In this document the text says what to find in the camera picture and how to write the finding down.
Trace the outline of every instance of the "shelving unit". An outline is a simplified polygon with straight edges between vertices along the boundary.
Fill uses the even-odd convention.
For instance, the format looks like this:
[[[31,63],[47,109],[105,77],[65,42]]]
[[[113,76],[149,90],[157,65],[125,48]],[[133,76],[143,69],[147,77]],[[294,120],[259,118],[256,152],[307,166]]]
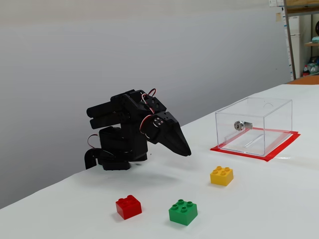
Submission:
[[[319,13],[319,0],[286,0],[289,16]]]
[[[319,43],[308,42],[305,44],[305,46],[319,46]]]

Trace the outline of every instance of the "white table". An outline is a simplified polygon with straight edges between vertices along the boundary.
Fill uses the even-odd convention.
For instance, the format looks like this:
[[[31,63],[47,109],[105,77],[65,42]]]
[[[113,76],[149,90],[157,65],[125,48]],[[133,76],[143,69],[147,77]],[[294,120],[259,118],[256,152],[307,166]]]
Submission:
[[[255,96],[293,99],[293,130],[301,133],[270,162],[210,151],[217,144],[210,114],[182,128],[190,157],[149,144],[148,160],[128,171],[75,174],[0,210],[0,238],[317,238],[319,86],[281,85]],[[210,184],[218,165],[234,170],[227,187]],[[124,221],[115,202],[129,194],[143,213]],[[198,206],[187,227],[168,218],[178,199]]]

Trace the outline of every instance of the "robotic hand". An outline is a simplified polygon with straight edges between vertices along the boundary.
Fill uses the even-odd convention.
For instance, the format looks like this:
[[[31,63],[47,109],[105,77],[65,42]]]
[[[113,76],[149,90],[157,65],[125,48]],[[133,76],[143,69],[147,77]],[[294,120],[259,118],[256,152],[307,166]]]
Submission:
[[[156,89],[148,94],[130,90],[87,109],[92,129],[106,128],[99,131],[101,148],[85,154],[86,169],[96,166],[97,158],[104,170],[127,170],[129,162],[147,160],[147,141],[161,143],[182,156],[191,155],[178,121],[155,93]],[[121,128],[111,126],[119,123]]]

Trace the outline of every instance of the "clear plastic box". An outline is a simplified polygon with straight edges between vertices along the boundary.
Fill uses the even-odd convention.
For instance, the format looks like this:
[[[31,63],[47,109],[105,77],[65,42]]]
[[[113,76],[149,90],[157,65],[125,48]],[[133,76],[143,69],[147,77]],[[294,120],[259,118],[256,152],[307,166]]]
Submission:
[[[215,116],[218,148],[263,157],[292,135],[293,101],[248,97]]]

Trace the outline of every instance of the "white wall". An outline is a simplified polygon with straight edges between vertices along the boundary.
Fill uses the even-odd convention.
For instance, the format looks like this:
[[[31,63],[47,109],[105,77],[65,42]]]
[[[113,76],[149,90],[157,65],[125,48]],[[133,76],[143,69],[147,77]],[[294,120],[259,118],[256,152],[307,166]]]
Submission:
[[[0,208],[84,170],[112,95],[156,87],[186,124],[290,80],[267,0],[0,2]]]

